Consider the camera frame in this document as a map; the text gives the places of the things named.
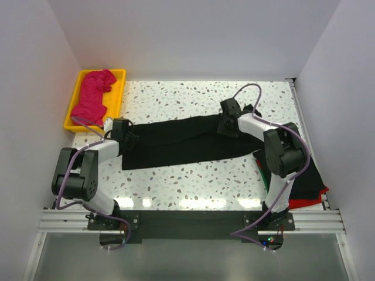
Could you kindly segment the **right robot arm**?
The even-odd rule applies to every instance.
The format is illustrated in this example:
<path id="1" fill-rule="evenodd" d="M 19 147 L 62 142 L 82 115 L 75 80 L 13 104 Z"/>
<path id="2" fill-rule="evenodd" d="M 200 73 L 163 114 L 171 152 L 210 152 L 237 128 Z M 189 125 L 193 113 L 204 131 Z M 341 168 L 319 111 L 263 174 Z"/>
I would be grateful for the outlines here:
<path id="1" fill-rule="evenodd" d="M 268 194 L 262 203 L 262 216 L 242 231 L 269 224 L 288 214 L 293 183 L 309 166 L 311 155 L 294 123 L 281 125 L 263 119 L 255 110 L 242 110 L 235 98 L 220 103 L 222 114 L 217 133 L 236 138 L 240 133 L 264 143 L 265 160 L 271 172 Z"/>

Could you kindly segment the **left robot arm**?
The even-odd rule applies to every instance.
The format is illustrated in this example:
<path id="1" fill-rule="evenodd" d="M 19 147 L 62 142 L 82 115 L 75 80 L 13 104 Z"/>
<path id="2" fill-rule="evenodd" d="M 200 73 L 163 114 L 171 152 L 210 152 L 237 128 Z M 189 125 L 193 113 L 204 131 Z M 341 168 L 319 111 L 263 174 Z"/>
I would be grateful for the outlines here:
<path id="1" fill-rule="evenodd" d="M 93 214 L 94 222 L 129 231 L 131 225 L 121 216 L 118 203 L 100 189 L 99 165 L 131 150 L 139 137 L 133 123 L 123 118 L 108 118 L 104 132 L 97 133 L 100 140 L 79 149 L 61 149 L 52 180 L 55 209 L 81 205 Z"/>

